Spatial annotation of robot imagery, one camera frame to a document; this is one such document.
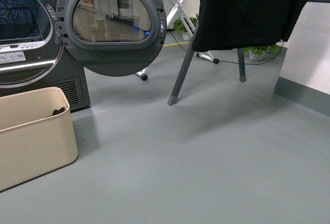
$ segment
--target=metal rack leg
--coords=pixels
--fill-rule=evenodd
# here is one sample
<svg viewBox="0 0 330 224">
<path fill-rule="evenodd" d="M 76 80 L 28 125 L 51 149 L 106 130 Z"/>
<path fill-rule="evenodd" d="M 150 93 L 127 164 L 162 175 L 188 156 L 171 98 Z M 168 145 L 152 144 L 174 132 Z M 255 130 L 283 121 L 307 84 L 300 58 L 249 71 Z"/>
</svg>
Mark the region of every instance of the metal rack leg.
<svg viewBox="0 0 330 224">
<path fill-rule="evenodd" d="M 245 62 L 244 62 L 244 49 L 237 49 L 237 55 L 238 55 L 238 66 L 239 66 L 239 81 L 245 82 L 246 74 L 245 74 Z"/>
<path fill-rule="evenodd" d="M 188 69 L 190 66 L 190 62 L 194 55 L 194 51 L 191 49 L 191 47 L 192 47 L 192 41 L 194 40 L 195 35 L 196 35 L 196 33 L 194 33 L 194 35 L 191 39 L 191 42 L 189 44 L 189 47 L 188 47 L 186 55 L 185 55 L 184 62 L 182 63 L 179 75 L 177 76 L 174 88 L 172 90 L 172 94 L 167 102 L 167 104 L 170 106 L 177 103 L 182 84 L 184 83 L 185 77 L 187 75 L 187 72 L 188 72 Z"/>
</svg>

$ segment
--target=beige plastic basket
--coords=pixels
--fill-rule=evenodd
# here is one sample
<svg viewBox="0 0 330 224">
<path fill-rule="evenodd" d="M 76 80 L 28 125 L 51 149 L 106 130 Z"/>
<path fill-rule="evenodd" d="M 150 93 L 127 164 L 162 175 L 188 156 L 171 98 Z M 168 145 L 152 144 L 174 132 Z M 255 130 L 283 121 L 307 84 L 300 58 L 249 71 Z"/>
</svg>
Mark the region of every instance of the beige plastic basket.
<svg viewBox="0 0 330 224">
<path fill-rule="evenodd" d="M 65 111 L 53 116 L 55 109 Z M 70 107 L 60 88 L 0 98 L 0 191 L 78 157 Z"/>
</svg>

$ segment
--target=open door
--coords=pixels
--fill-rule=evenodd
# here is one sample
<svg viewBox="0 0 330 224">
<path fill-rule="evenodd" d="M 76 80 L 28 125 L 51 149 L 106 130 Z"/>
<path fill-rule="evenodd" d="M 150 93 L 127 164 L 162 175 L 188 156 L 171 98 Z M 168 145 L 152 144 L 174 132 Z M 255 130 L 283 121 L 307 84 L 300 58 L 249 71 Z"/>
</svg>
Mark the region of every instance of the open door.
<svg viewBox="0 0 330 224">
<path fill-rule="evenodd" d="M 166 37 L 161 0 L 57 0 L 59 39 L 84 66 L 108 76 L 146 68 Z"/>
</svg>

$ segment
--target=white pot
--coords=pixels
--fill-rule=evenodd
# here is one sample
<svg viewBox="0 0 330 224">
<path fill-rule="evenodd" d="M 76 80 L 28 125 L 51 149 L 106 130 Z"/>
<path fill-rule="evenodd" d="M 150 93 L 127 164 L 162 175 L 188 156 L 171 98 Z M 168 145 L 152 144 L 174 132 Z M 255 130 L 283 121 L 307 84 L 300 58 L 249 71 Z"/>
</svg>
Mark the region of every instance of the white pot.
<svg viewBox="0 0 330 224">
<path fill-rule="evenodd" d="M 188 32 L 182 32 L 182 39 L 185 41 L 190 41 L 191 37 Z"/>
<path fill-rule="evenodd" d="M 250 59 L 251 60 L 263 60 L 265 58 L 265 51 L 261 55 L 258 54 L 253 54 L 252 51 L 250 50 Z"/>
</svg>

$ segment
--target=black cloth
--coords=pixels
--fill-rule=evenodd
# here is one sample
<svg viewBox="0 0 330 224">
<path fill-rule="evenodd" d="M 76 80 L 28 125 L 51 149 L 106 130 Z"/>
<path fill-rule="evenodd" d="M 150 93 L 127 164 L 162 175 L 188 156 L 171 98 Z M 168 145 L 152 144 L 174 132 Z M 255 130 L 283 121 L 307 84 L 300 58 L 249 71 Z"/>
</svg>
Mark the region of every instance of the black cloth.
<svg viewBox="0 0 330 224">
<path fill-rule="evenodd" d="M 192 50 L 231 50 L 288 41 L 308 0 L 200 0 Z"/>
</svg>

